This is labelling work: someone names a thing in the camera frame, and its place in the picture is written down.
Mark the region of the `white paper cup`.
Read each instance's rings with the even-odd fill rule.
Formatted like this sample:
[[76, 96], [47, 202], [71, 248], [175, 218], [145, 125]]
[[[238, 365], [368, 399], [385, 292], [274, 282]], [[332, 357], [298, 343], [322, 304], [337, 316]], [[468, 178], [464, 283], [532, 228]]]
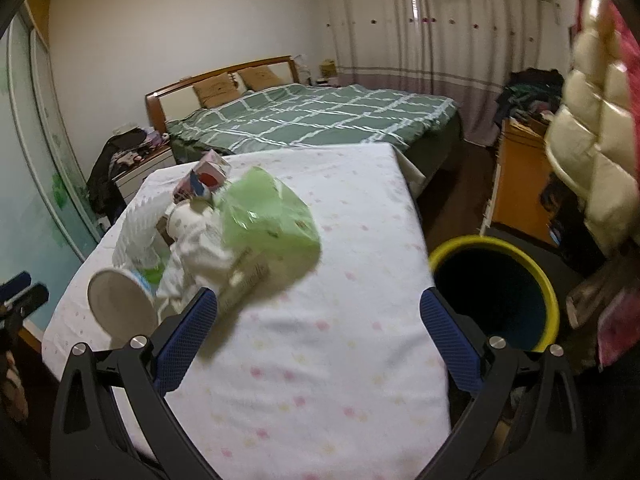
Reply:
[[99, 270], [90, 278], [87, 298], [96, 322], [114, 339], [150, 336], [157, 328], [151, 286], [137, 272]]

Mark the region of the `white foam fruit net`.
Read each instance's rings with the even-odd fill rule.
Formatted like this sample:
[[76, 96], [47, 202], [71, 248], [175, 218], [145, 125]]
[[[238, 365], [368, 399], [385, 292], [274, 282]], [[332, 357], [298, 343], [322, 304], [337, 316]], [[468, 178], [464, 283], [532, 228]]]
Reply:
[[163, 274], [170, 250], [157, 223], [173, 204], [169, 192], [135, 198], [130, 203], [112, 255], [116, 268], [133, 268], [141, 274]]

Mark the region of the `white tissue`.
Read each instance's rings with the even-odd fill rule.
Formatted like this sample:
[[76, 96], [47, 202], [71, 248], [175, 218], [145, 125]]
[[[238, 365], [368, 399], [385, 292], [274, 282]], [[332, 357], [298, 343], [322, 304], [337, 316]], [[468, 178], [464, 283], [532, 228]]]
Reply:
[[219, 214], [205, 200], [175, 205], [167, 231], [174, 242], [155, 293], [160, 315], [181, 312], [201, 287], [219, 292], [235, 259], [222, 247]]

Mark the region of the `green plastic bag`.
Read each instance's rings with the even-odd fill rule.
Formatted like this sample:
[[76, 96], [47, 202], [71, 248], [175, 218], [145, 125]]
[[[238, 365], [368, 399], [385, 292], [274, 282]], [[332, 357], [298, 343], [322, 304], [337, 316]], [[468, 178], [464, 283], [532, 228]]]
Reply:
[[222, 193], [222, 240], [231, 249], [264, 256], [281, 282], [299, 280], [321, 255], [309, 207], [280, 179], [252, 167]]

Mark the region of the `pink strawberry milk carton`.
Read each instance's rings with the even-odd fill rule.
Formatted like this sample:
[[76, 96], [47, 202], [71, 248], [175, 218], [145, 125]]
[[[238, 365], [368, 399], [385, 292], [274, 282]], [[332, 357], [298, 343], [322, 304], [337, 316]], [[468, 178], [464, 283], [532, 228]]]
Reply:
[[226, 183], [230, 171], [231, 166], [221, 155], [214, 150], [208, 151], [174, 188], [174, 203], [194, 198], [210, 200]]

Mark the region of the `green tea bottle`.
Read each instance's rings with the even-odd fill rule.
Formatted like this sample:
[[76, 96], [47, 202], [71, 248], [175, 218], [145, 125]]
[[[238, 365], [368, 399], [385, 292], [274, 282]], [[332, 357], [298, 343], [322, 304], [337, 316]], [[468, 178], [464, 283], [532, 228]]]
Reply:
[[226, 315], [242, 306], [269, 273], [269, 263], [262, 252], [244, 250], [232, 264], [226, 281], [217, 292], [218, 314]]

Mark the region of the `pink floral cloth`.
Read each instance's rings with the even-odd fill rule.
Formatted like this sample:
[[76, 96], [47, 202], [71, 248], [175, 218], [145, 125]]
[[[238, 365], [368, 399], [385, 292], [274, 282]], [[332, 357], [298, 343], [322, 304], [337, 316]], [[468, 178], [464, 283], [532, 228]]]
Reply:
[[566, 300], [574, 330], [596, 338], [600, 368], [613, 365], [639, 342], [639, 277], [605, 266], [574, 288]]

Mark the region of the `sliding wardrobe glass door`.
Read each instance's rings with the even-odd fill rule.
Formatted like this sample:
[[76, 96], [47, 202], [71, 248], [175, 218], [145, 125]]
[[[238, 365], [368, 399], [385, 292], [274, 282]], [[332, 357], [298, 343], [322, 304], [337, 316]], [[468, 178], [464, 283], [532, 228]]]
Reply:
[[26, 271], [48, 302], [26, 321], [42, 338], [101, 231], [67, 136], [49, 49], [27, 11], [1, 37], [1, 278]]

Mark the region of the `orange wooden desk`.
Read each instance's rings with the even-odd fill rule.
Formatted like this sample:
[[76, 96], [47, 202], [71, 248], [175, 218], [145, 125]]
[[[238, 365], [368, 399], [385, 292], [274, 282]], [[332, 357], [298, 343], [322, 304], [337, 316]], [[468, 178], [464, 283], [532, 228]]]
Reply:
[[554, 246], [549, 231], [551, 214], [539, 199], [551, 173], [544, 138], [516, 119], [506, 118], [480, 232], [485, 234], [490, 228], [515, 231], [539, 244]]

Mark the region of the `white nightstand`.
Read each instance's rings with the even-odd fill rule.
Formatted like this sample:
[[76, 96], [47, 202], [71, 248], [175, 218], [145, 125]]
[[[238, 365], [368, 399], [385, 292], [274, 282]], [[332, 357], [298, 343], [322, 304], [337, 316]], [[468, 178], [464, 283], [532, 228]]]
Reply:
[[166, 145], [119, 174], [114, 182], [125, 203], [129, 204], [150, 174], [159, 169], [175, 166], [175, 164], [174, 154], [172, 154], [170, 146]]

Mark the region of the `cream puffer jacket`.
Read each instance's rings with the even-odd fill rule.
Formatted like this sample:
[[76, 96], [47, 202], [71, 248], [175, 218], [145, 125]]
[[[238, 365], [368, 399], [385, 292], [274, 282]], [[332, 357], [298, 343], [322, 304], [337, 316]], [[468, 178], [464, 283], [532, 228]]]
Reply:
[[546, 134], [554, 173], [585, 203], [606, 254], [639, 232], [634, 118], [622, 36], [611, 0], [584, 0], [562, 102]]

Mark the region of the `green checked duvet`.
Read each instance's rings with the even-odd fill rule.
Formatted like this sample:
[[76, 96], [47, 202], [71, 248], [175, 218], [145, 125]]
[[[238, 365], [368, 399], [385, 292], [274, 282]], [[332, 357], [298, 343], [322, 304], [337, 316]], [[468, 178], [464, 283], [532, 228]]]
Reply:
[[230, 154], [383, 142], [407, 151], [459, 117], [457, 103], [392, 89], [284, 84], [166, 122], [168, 136], [189, 148]]

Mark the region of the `brown pillow right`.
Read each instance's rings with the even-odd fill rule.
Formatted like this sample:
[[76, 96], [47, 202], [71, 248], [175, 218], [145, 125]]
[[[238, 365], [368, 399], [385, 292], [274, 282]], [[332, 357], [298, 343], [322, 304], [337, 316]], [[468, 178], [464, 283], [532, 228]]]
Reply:
[[267, 65], [243, 68], [238, 71], [238, 75], [247, 88], [253, 91], [262, 91], [283, 84], [282, 79]]

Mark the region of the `striped pink white curtain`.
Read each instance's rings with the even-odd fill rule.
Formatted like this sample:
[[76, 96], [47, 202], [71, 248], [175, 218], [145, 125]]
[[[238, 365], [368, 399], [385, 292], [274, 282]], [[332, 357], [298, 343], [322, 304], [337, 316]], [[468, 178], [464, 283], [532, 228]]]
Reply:
[[449, 96], [465, 140], [496, 142], [497, 99], [535, 66], [540, 0], [322, 0], [341, 84]]

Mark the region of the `wooden bed frame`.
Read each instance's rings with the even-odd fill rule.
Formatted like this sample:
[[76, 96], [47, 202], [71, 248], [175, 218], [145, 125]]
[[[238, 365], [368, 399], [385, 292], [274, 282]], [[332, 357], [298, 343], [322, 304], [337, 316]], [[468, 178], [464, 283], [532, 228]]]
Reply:
[[183, 120], [196, 110], [230, 104], [247, 90], [299, 82], [299, 73], [291, 55], [262, 58], [183, 78], [145, 96], [151, 126], [159, 133], [167, 131], [172, 120]]

